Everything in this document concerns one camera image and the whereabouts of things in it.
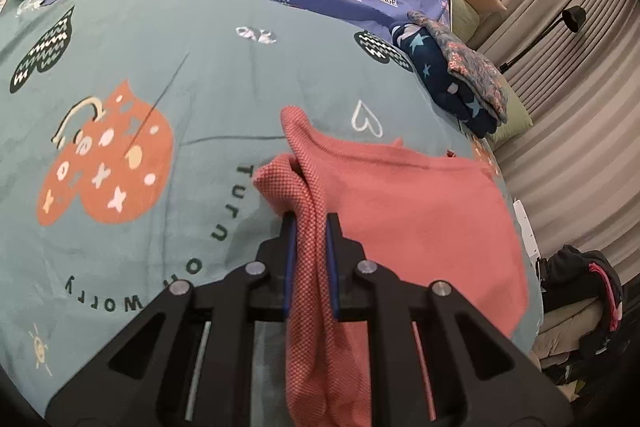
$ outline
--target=green pillow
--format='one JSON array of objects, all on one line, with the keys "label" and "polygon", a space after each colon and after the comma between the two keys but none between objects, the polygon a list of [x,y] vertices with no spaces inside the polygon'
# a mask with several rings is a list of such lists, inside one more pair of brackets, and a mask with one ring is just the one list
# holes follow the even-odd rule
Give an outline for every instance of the green pillow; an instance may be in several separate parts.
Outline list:
[{"label": "green pillow", "polygon": [[502,76],[502,87],[507,92],[507,123],[503,123],[496,132],[486,137],[491,145],[492,149],[496,149],[506,140],[512,136],[516,136],[525,132],[529,127],[533,126],[533,121],[527,112],[527,109],[522,105],[522,102],[518,98],[518,95],[509,85],[506,79]]},{"label": "green pillow", "polygon": [[451,0],[453,32],[461,41],[467,42],[480,24],[480,16],[465,0]]}]

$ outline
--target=red mesh fabric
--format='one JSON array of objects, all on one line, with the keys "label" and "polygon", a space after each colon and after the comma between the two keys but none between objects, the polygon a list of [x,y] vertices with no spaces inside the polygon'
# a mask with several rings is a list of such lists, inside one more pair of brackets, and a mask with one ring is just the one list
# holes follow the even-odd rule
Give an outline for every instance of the red mesh fabric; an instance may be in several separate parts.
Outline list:
[{"label": "red mesh fabric", "polygon": [[281,120],[294,155],[260,168],[254,184],[277,213],[292,210],[298,223],[287,406],[299,427],[368,427],[366,325],[333,318],[326,214],[338,213],[345,236],[360,241],[367,258],[420,285],[448,280],[507,335],[527,308],[520,242],[483,163],[431,158],[401,142],[333,139],[297,107],[284,108]]}]

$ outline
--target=beige curtain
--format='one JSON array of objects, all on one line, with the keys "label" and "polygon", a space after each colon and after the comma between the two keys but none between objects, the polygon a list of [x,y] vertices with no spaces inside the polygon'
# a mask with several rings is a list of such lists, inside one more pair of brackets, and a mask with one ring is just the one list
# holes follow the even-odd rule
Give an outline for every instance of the beige curtain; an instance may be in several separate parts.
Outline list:
[{"label": "beige curtain", "polygon": [[579,4],[579,34],[558,26],[506,73],[534,121],[497,149],[508,187],[541,252],[602,250],[623,282],[640,273],[640,7],[638,0],[503,0],[470,45],[495,64]]}]

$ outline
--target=white heart outline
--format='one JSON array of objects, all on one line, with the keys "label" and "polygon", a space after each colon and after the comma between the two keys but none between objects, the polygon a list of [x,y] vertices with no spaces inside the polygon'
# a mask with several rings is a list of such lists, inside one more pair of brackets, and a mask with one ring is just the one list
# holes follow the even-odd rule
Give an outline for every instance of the white heart outline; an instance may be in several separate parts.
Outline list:
[{"label": "white heart outline", "polygon": [[[380,133],[379,134],[376,133],[373,130],[373,127],[371,126],[371,122],[370,122],[368,116],[364,117],[364,125],[363,126],[358,126],[356,124],[356,122],[358,120],[358,116],[360,115],[360,111],[362,110],[363,107],[364,107],[365,111],[367,111],[371,115],[371,118],[373,118],[373,120],[375,120],[375,122],[378,124],[378,128],[380,129]],[[356,130],[358,132],[363,132],[368,127],[369,130],[371,131],[371,134],[373,136],[375,136],[376,138],[382,138],[382,135],[384,134],[384,132],[382,130],[382,124],[380,123],[380,120],[378,120],[378,117],[376,117],[376,115],[373,114],[373,111],[370,110],[370,108],[367,107],[367,104],[365,104],[362,100],[358,100],[358,104],[356,105],[356,110],[353,112],[353,116],[351,117],[351,126],[354,128],[354,130]]]}]

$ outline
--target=floor lamp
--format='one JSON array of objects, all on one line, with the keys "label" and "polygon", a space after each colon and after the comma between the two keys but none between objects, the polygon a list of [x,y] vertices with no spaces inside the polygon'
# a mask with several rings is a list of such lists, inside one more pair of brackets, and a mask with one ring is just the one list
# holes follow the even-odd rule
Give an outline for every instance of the floor lamp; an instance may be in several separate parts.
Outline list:
[{"label": "floor lamp", "polygon": [[543,29],[540,32],[540,34],[535,39],[533,39],[533,42],[529,46],[524,48],[518,54],[517,57],[512,58],[509,62],[505,62],[503,65],[501,65],[498,68],[498,71],[500,71],[500,73],[504,73],[509,68],[511,68],[518,60],[520,60],[522,57],[524,57],[524,55],[529,53],[536,44],[538,44],[542,39],[544,39],[551,32],[553,28],[558,26],[559,23],[564,21],[564,24],[573,33],[577,33],[584,26],[585,20],[587,20],[587,12],[585,12],[582,6],[571,6],[566,10],[562,10],[562,13],[560,14],[560,17],[558,18],[558,20],[555,20],[554,22],[550,23],[545,29]]}]

